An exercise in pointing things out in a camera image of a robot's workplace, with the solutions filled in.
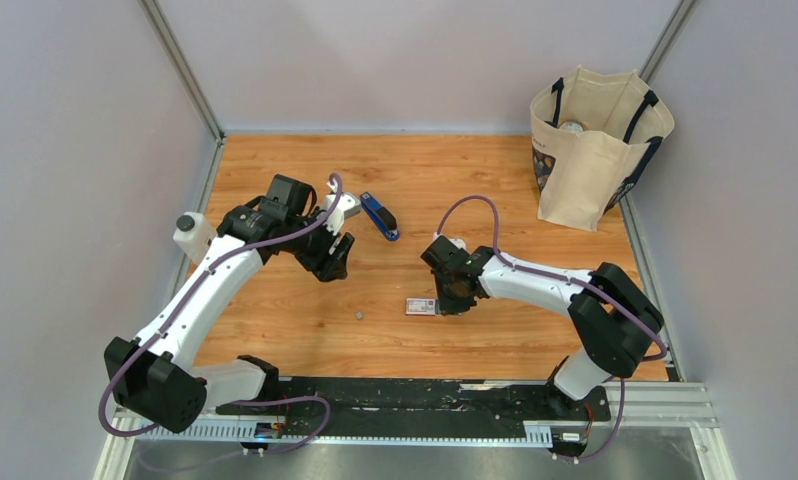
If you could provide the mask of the dark blue stapler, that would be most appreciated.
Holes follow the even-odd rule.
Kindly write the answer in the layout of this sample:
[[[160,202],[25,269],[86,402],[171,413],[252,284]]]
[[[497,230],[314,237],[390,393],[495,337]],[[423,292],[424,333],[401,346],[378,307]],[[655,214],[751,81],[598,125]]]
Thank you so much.
[[[361,206],[376,228],[388,241],[396,241],[400,237],[398,223],[393,214],[376,200],[370,192],[360,195]]]

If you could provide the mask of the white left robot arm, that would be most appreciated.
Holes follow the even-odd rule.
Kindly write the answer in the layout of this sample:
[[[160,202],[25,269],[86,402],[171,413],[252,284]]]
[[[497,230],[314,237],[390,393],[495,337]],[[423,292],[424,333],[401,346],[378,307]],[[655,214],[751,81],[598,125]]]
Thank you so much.
[[[170,303],[133,338],[114,338],[104,360],[109,382],[98,405],[101,426],[110,400],[147,419],[152,428],[180,433],[206,410],[244,402],[254,413],[279,405],[276,369],[254,356],[198,367],[195,358],[231,300],[274,255],[286,252],[321,282],[347,277],[354,237],[342,232],[356,198],[339,174],[330,175],[322,202],[306,183],[277,174],[268,191],[232,208],[199,251],[198,265]]]

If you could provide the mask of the red white staple box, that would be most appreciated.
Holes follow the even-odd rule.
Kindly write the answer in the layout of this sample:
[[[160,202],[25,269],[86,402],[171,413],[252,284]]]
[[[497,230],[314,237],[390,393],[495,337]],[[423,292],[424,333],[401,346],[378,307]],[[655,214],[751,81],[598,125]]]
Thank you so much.
[[[433,298],[407,298],[405,314],[408,316],[436,316],[440,313],[439,302]]]

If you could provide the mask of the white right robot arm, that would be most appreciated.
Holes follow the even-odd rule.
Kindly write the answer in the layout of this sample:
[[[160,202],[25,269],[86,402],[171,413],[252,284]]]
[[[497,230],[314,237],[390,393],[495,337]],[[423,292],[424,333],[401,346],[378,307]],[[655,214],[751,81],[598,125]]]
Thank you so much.
[[[551,374],[547,409],[561,419],[580,411],[586,396],[610,378],[628,379],[651,360],[663,314],[617,265],[572,270],[522,261],[493,247],[473,252],[437,236],[421,255],[433,274],[440,311],[461,315],[481,299],[516,300],[568,318],[581,342]]]

